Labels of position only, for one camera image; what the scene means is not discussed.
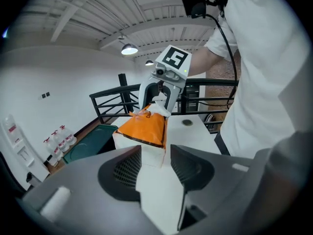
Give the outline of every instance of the white ceiling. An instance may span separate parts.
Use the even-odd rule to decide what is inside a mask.
[[[218,15],[216,7],[207,12]],[[194,49],[208,40],[214,23],[186,17],[181,0],[31,0],[10,27],[11,32],[61,33],[81,36],[121,50],[131,42],[139,47],[135,57],[158,53],[169,44]]]

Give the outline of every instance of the green container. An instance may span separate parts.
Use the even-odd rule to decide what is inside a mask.
[[[112,134],[117,129],[115,125],[98,125],[63,157],[64,162],[68,164],[78,159],[114,150]]]

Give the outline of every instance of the white shirt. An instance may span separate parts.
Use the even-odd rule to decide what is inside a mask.
[[[228,0],[219,21],[232,53],[238,49],[241,55],[241,77],[221,136],[232,156],[253,158],[295,132],[278,95],[299,72],[311,45],[284,0]],[[230,61],[217,27],[205,46]]]

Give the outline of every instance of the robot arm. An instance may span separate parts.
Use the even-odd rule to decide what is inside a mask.
[[[156,68],[139,89],[140,109],[163,92],[167,98],[165,108],[172,112],[175,102],[184,90],[191,63],[191,53],[169,45],[156,59]]]

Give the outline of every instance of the orange bag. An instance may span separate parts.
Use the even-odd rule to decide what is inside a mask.
[[[115,133],[122,134],[124,137],[165,149],[167,119],[154,113],[151,115],[147,108],[142,109],[138,114],[129,113],[133,116],[125,124],[118,128]]]

